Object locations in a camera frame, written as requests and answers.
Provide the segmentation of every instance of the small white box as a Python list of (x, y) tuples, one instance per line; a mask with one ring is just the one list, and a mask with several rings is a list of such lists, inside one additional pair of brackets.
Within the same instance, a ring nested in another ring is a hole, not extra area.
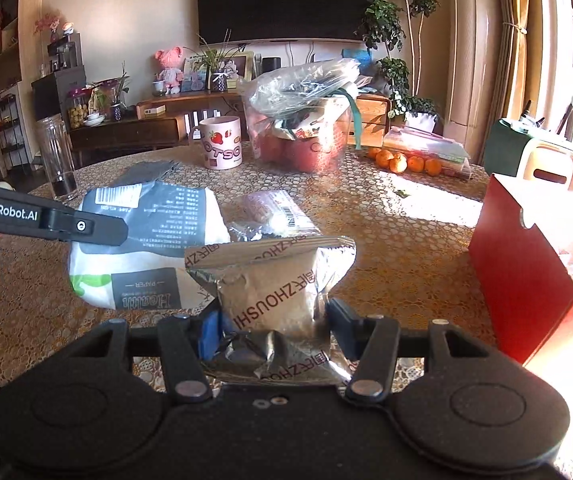
[(156, 115), (160, 115), (163, 114), (166, 111), (166, 106), (165, 105), (161, 105), (158, 106), (157, 108), (147, 108), (144, 111), (145, 116), (156, 116)]

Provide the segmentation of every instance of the black speaker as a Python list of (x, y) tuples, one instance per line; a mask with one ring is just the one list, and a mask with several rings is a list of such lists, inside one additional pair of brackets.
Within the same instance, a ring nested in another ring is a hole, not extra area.
[(263, 57), (262, 73), (272, 72), (282, 66), (282, 59), (279, 57)]

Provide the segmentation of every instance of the barcode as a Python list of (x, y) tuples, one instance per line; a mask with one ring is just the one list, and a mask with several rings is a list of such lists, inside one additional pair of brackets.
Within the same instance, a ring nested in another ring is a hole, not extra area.
[(288, 226), (289, 227), (295, 227), (295, 215), (293, 214), (293, 211), (291, 211), (290, 207), (281, 207), (282, 212), (285, 214), (286, 216), (286, 220), (289, 222)]
[(95, 203), (117, 207), (135, 208), (140, 203), (142, 184), (120, 187), (100, 187), (95, 194)]

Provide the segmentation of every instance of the pink bear doll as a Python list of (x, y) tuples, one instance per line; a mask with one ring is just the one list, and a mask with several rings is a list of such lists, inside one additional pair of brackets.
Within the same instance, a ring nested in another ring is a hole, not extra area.
[(179, 94), (183, 78), (182, 70), (180, 70), (182, 49), (176, 46), (170, 50), (158, 50), (155, 53), (155, 59), (162, 65), (160, 80), (164, 81), (167, 94)]

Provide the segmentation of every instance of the black shelf rack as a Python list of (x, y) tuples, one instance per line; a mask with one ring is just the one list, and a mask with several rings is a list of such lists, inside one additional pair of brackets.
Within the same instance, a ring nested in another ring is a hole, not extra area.
[(5, 95), (0, 99), (0, 147), (7, 171), (21, 166), (24, 174), (31, 173), (24, 139), (17, 98), (15, 94)]

